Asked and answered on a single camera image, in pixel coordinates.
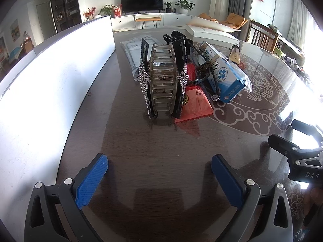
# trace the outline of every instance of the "blue and white box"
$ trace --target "blue and white box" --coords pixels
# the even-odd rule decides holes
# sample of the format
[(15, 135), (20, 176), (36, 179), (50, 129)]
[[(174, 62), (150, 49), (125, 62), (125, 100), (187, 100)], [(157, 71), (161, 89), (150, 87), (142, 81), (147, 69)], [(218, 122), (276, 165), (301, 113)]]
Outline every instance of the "blue and white box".
[[(224, 103), (229, 103), (233, 97), (245, 88), (246, 83), (243, 76), (209, 43), (203, 42), (200, 49), (204, 52), (204, 55), (213, 67), (216, 81), (214, 81), (211, 74), (208, 78), (209, 83), (214, 92), (216, 92), (216, 86), (218, 87), (219, 99)], [(205, 63), (205, 60), (199, 56), (199, 64), (201, 65), (203, 63)]]

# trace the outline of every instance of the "black tv screen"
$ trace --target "black tv screen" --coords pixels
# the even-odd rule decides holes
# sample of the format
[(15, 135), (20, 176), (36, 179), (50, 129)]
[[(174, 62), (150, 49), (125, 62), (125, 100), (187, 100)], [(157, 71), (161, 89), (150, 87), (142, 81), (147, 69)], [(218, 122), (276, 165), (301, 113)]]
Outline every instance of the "black tv screen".
[(163, 0), (121, 0), (122, 12), (153, 11), (163, 9)]

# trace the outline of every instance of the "dark glass cabinet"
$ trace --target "dark glass cabinet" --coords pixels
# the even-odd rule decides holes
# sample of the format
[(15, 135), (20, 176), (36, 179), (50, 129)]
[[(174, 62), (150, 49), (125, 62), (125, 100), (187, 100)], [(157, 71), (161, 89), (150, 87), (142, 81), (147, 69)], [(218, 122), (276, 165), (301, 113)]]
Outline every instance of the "dark glass cabinet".
[(50, 0), (57, 33), (82, 22), (78, 0)]

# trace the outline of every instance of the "white plant pot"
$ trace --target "white plant pot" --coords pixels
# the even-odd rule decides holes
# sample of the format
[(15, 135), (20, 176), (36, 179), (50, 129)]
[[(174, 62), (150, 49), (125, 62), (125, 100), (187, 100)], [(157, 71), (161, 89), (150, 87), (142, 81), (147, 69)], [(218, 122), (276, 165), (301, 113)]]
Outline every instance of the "white plant pot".
[(184, 8), (180, 8), (180, 13), (181, 14), (188, 14), (188, 10)]

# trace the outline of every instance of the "person's hand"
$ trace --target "person's hand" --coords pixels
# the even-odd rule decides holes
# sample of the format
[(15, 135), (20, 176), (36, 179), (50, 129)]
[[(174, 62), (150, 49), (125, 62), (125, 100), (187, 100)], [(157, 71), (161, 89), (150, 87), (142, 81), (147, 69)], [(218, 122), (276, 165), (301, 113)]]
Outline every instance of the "person's hand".
[(316, 185), (309, 184), (305, 190), (304, 200), (303, 200), (303, 214), (306, 216), (311, 207), (316, 204), (321, 206), (323, 204), (323, 190)]

